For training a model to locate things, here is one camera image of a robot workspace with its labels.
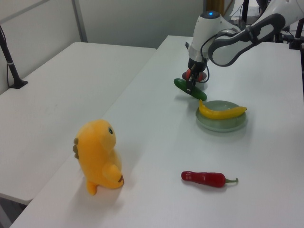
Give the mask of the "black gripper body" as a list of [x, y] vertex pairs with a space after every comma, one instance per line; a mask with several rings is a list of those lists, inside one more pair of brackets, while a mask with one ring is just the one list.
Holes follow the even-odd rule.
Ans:
[[204, 61], [197, 62], [197, 61], [189, 58], [188, 69], [190, 69], [190, 71], [192, 73], [200, 73], [206, 69], [206, 63]]

